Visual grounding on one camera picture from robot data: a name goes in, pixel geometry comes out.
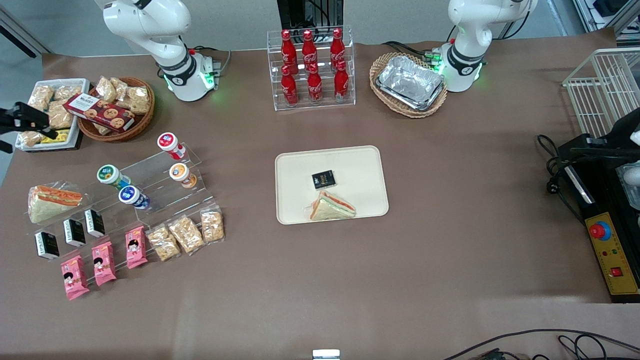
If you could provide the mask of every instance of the brown table surface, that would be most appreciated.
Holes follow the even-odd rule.
[[[131,142],[14,156],[0,190],[2,358],[309,359],[339,348],[343,359],[439,359],[537,327],[637,344],[640,305],[609,303],[584,229],[545,194],[548,156],[535,144],[539,133],[558,144],[579,133],[561,81],[614,46],[611,31],[496,41],[476,84],[423,120],[391,112],[369,88],[370,64],[390,51],[381,45],[357,46],[356,106],[278,113],[264,51],[234,53],[220,89],[194,103],[169,92],[149,56],[44,56],[46,79],[148,81],[157,113]],[[202,158],[227,241],[69,302],[59,266],[36,257],[21,225],[29,187],[94,181],[104,163],[156,153],[163,131]],[[380,149],[389,212],[279,224],[276,156],[356,145]],[[566,357],[552,334],[494,345]]]

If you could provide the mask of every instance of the white bottle with orange lid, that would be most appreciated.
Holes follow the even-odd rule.
[[[182,159],[187,154],[187,149],[178,142],[178,138],[173,133],[163,133],[158,136],[158,147],[166,151],[175,160]]]
[[[176,181],[180,181],[180,184],[185,189],[190,189],[196,186],[198,178],[195,174],[189,171],[187,165],[183,163],[173,164],[169,169],[169,176]]]

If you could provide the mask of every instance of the control panel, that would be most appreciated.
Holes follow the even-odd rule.
[[[585,220],[589,237],[611,295],[638,294],[638,285],[631,272],[609,213]]]

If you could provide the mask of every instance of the coca-cola bottle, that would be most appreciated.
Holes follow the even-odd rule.
[[[344,43],[342,43],[342,29],[333,29],[333,42],[331,43],[331,71],[336,71],[336,65],[344,60]]]
[[[296,89],[296,81],[291,76],[291,68],[288,65],[282,65],[282,92],[287,106],[294,107],[298,104],[298,90]]]
[[[313,63],[317,65],[318,63],[318,50],[314,44],[314,34],[311,30],[306,29],[302,35],[302,39],[305,41],[302,45],[302,56],[305,61],[305,70],[309,72],[309,65]]]
[[[309,101],[313,105],[319,105],[322,102],[322,79],[318,75],[318,64],[309,64]]]
[[[289,66],[291,75],[298,73],[298,54],[296,53],[296,47],[291,42],[291,32],[288,29],[282,30],[282,61],[284,65]]]
[[[347,74],[346,71],[347,63],[343,59],[339,61],[335,67],[337,71],[333,79],[333,84],[335,85],[333,94],[337,102],[345,102],[347,101],[347,95],[349,95],[349,74]]]

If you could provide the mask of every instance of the white robotic arm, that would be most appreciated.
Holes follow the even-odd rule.
[[[189,54],[179,37],[191,25],[191,14],[182,1],[117,0],[105,5],[102,14],[112,33],[151,53],[178,99],[195,101],[214,89],[212,59]]]
[[[441,50],[447,89],[462,92],[471,87],[493,40],[489,24],[522,19],[537,4],[538,0],[450,0],[449,18],[460,32],[453,44],[444,44]]]

